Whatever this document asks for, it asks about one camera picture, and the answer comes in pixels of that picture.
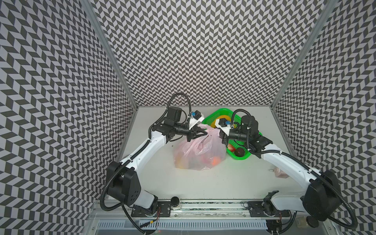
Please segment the pink plastic bag peach print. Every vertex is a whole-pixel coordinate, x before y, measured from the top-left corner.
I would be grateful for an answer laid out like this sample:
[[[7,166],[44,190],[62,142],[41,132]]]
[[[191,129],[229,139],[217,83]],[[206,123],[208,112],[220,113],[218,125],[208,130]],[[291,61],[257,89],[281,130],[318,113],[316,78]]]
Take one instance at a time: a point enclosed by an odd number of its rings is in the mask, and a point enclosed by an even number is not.
[[[176,168],[207,170],[215,167],[212,165],[213,157],[220,157],[221,163],[226,159],[226,146],[221,142],[220,129],[207,124],[200,124],[199,127],[206,130],[207,136],[190,142],[183,140],[175,147],[173,161]]]

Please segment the large orange fake orange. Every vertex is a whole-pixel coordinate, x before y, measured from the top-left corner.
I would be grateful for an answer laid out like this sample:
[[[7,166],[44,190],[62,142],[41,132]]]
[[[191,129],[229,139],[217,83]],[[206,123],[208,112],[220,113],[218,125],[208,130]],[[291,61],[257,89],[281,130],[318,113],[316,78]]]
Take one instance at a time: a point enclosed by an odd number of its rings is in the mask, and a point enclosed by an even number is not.
[[[213,159],[212,159],[212,165],[216,166],[219,163],[221,163],[221,161],[222,161],[222,159],[220,157],[213,157]]]

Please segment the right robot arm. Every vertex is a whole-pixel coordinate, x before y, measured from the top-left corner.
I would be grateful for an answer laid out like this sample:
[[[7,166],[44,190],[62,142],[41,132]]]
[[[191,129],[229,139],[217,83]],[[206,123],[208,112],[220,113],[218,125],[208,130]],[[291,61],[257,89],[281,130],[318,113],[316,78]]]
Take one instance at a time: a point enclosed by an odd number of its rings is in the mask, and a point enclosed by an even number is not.
[[[342,195],[334,173],[308,166],[282,151],[270,139],[260,134],[252,136],[250,131],[242,132],[221,127],[219,136],[224,145],[228,145],[230,140],[243,142],[251,154],[273,164],[302,187],[299,193],[281,194],[279,191],[272,193],[269,199],[275,209],[306,212],[318,221],[329,219],[347,229],[354,230],[358,227],[355,212]],[[350,224],[332,216],[340,206],[344,206],[348,211]]]

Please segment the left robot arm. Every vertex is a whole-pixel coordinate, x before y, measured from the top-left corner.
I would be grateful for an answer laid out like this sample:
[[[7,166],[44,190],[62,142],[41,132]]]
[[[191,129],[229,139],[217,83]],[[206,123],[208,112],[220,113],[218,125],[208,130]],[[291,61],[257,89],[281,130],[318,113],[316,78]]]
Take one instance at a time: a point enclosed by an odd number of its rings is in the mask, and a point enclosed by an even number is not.
[[[148,137],[143,144],[120,162],[113,161],[107,167],[106,184],[99,199],[102,210],[108,212],[120,206],[137,206],[147,214],[156,213],[158,198],[142,189],[138,174],[174,136],[180,135],[191,141],[207,135],[198,126],[204,120],[200,111],[190,112],[185,122],[181,123],[182,111],[178,107],[166,108],[162,117],[149,127]]]

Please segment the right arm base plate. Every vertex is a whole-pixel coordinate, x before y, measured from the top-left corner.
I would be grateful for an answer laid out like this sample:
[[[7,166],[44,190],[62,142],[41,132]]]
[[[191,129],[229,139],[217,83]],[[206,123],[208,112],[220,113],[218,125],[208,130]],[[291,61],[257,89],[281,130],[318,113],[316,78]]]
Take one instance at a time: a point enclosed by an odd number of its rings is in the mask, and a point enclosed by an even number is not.
[[[251,217],[275,217],[282,219],[284,217],[291,217],[291,212],[288,210],[280,211],[272,204],[271,199],[279,191],[269,192],[268,195],[261,201],[247,201],[244,203],[244,208],[247,209]]]

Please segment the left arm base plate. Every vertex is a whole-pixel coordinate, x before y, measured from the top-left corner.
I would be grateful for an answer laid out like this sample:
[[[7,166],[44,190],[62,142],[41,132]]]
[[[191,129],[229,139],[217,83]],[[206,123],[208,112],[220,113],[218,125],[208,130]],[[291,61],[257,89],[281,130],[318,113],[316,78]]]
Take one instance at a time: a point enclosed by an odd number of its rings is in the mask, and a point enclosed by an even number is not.
[[[154,203],[150,208],[146,209],[140,206],[133,206],[131,216],[132,217],[170,217],[171,203],[169,201],[158,201]]]

